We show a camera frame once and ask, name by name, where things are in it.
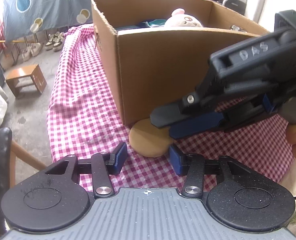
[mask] blue circle pattern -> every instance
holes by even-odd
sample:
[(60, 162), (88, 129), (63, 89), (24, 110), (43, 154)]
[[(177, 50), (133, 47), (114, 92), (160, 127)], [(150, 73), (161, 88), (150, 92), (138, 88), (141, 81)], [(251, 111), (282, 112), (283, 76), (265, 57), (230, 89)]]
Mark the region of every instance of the blue circle pattern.
[(24, 12), (30, 6), (30, 0), (17, 0), (17, 8), (20, 12)]

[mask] checkered tablecloth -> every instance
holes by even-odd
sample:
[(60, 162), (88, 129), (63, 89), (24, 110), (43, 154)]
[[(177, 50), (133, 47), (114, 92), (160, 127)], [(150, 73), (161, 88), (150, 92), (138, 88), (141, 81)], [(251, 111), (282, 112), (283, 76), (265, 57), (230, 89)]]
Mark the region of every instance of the checkered tablecloth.
[[(53, 161), (68, 154), (79, 159), (98, 152), (111, 152), (120, 141), (128, 145), (129, 158), (118, 176), (119, 187), (179, 187), (184, 178), (176, 176), (168, 156), (145, 158), (129, 145), (129, 128), (119, 118), (102, 68), (92, 25), (71, 28), (61, 52), (47, 116)], [(250, 168), (279, 181), (293, 161), (285, 141), (287, 122), (276, 115), (231, 133), (205, 132), (177, 141), (183, 152), (195, 152), (208, 159), (229, 155)], [(91, 191), (91, 177), (80, 176), (80, 185)], [(205, 179), (205, 189), (216, 185), (215, 177)]]

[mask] open cardboard box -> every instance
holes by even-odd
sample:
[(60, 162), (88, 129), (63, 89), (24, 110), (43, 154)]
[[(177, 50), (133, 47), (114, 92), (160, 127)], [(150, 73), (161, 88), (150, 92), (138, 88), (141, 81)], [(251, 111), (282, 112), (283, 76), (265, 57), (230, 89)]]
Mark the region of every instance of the open cardboard box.
[[(210, 0), (91, 0), (96, 46), (123, 124), (194, 90), (211, 53), (268, 33), (246, 17)], [(206, 28), (116, 31), (148, 19), (168, 19), (183, 8)], [(244, 32), (229, 30), (237, 25)]]

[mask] gray ribbed plate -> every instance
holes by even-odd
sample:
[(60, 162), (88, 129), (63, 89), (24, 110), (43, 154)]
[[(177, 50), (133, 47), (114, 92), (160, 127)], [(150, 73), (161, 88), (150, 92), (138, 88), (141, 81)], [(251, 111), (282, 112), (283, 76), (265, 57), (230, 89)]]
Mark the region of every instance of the gray ribbed plate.
[(175, 188), (121, 188), (94, 202), (74, 225), (58, 232), (30, 235), (16, 230), (5, 240), (292, 240), (281, 228), (264, 234), (234, 231), (213, 219), (201, 201), (181, 197)]

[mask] stuffed toy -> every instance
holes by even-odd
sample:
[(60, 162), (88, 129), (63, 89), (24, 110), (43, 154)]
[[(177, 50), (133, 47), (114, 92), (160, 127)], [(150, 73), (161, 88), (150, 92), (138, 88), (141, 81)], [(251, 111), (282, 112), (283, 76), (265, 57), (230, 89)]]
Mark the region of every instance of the stuffed toy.
[(203, 27), (195, 17), (185, 14), (184, 9), (176, 9), (171, 15), (164, 27)]

